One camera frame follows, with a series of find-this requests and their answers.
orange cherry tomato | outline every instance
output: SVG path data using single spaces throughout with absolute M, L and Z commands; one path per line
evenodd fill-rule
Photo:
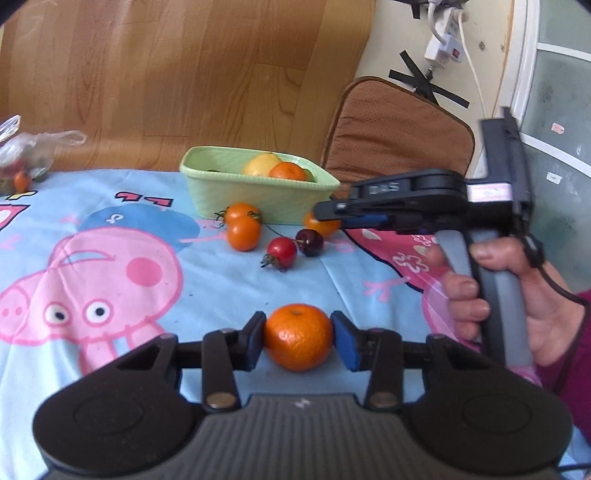
M 221 220 L 222 223 L 229 225 L 234 220 L 240 217 L 250 216 L 262 223 L 261 211 L 249 205 L 248 203 L 235 203 L 230 205 L 227 209 L 216 213 L 216 220 Z
M 299 165 L 289 161 L 282 161 L 275 165 L 269 172 L 269 176 L 272 179 L 308 181 L 306 171 Z
M 29 176 L 20 171 L 14 177 L 14 188 L 18 193 L 25 193 L 29 191 L 29 187 L 31 186 L 31 179 Z
M 310 230 L 316 230 L 324 238 L 328 238 L 340 229 L 340 220 L 327 220 L 325 222 L 319 222 L 316 220 L 316 218 L 314 218 L 312 212 L 309 212 L 304 218 L 304 226 Z
M 253 217 L 239 217 L 228 225 L 226 239 L 234 250 L 248 252 L 258 245 L 261 229 L 261 224 Z

green plastic basket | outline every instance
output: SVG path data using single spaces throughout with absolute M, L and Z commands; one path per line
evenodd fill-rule
M 268 223 L 301 225 L 306 213 L 340 186 L 310 160 L 284 153 L 275 155 L 310 170 L 315 182 L 242 175 L 244 165 L 260 153 L 264 151 L 230 147 L 193 147 L 185 153 L 180 171 L 187 177 L 197 214 L 213 219 L 231 204 L 245 202 L 257 207 Z

wooden wall panel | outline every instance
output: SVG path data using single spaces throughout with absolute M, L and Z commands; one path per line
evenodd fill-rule
M 79 129 L 55 168 L 177 170 L 194 145 L 318 161 L 375 0 L 29 0 L 0 50 L 0 121 Z

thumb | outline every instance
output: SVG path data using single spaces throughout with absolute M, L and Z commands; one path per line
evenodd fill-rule
M 513 237 L 473 244 L 470 246 L 470 254 L 489 270 L 510 270 L 521 279 L 537 276 L 538 273 L 535 268 L 530 267 L 521 242 Z

tangerine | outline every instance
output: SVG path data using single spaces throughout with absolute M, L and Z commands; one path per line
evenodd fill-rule
M 272 179 L 308 181 L 308 174 L 299 165 L 283 161 L 275 165 L 269 172 Z
M 340 220 L 326 220 L 321 222 L 316 220 L 312 212 L 308 212 L 306 217 L 304 217 L 304 226 L 310 230 L 316 230 L 324 238 L 327 238 L 340 229 Z
M 294 303 L 274 311 L 264 329 L 269 357 L 294 372 L 321 365 L 333 346 L 333 328 L 324 312 L 311 305 Z

